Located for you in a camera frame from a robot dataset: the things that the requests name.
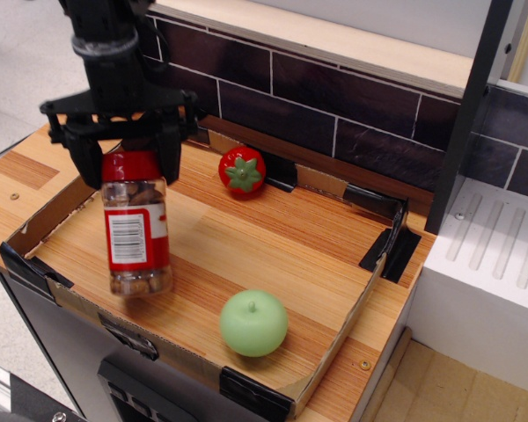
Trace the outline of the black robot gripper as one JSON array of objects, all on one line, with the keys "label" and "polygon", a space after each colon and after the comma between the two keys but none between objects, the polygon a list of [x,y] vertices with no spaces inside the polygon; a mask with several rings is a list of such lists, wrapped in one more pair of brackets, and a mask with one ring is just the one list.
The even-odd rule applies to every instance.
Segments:
[{"label": "black robot gripper", "polygon": [[148,81],[137,39],[73,39],[71,44],[83,60],[89,88],[40,105],[51,141],[69,150],[89,187],[100,188],[99,141],[155,137],[160,170],[167,185],[174,183],[180,176],[181,141],[198,130],[196,94]]}]

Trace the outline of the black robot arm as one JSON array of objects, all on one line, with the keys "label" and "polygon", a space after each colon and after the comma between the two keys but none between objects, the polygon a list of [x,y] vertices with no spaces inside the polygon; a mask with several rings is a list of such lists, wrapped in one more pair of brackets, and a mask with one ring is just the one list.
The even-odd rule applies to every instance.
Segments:
[{"label": "black robot arm", "polygon": [[71,45],[84,63],[89,88],[40,106],[51,142],[60,143],[83,181],[98,189],[99,142],[122,139],[128,149],[152,149],[166,183],[180,174],[181,143],[197,130],[197,96],[159,87],[146,76],[137,28],[149,1],[63,1]]}]

